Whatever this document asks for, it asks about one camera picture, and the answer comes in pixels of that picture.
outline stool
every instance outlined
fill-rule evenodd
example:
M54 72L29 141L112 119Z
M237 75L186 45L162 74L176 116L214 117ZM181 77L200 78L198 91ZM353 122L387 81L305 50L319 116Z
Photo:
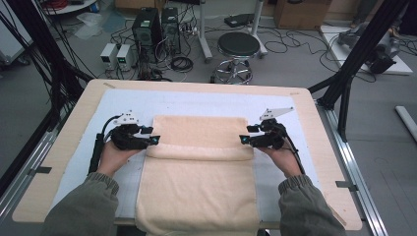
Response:
M234 84L233 79L240 79L237 84L247 85L252 80L252 70L248 59L254 57L260 50L260 44L256 38L244 32L228 32L218 39L218 51L229 57L214 70L210 82L215 78L225 84Z

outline white box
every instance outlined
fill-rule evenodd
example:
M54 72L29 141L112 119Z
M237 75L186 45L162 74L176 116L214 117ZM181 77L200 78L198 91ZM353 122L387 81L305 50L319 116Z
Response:
M133 64L133 53L130 44L122 44L117 53L117 61L119 62L119 68L122 71L130 71Z
M117 46L114 43L107 43L101 52L101 61L104 63L106 71L112 71L116 69L117 66Z

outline wooden table frame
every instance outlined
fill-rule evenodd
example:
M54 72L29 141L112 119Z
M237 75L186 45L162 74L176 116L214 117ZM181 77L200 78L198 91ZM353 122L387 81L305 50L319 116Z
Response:
M290 96L297 107L299 120L310 155L328 205L334 216L347 230L362 227L356 205L346 188L338 188L335 181L345 181L331 147L325 127L310 93L305 88L277 88L256 86L233 86L213 84L183 84L165 82L138 82L94 80L86 90L65 123L55 144L45 157L42 166L52 167L49 174L36 174L21 201L13 219L19 222L43 222L58 190L67 163L75 152L89 120L107 89L142 89L167 91L201 91L212 93L243 93L259 95ZM119 220L122 225L134 225L133 219ZM276 228L261 222L261 228Z

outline metal stool base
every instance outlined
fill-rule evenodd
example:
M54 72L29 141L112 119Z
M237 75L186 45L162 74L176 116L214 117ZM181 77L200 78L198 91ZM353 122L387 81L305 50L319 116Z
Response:
M247 60L230 59L221 62L214 70L215 77L225 84L247 85L252 80L252 70Z

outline black tape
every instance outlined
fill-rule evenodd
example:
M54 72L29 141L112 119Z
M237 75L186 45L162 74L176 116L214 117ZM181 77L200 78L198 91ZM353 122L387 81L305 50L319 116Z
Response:
M358 186L347 181L336 181L337 188L347 188L350 192L359 191Z
M38 166L36 169L31 169L28 173L29 176L34 176L37 173L40 174L49 174L51 172L52 167L45 167L45 166Z

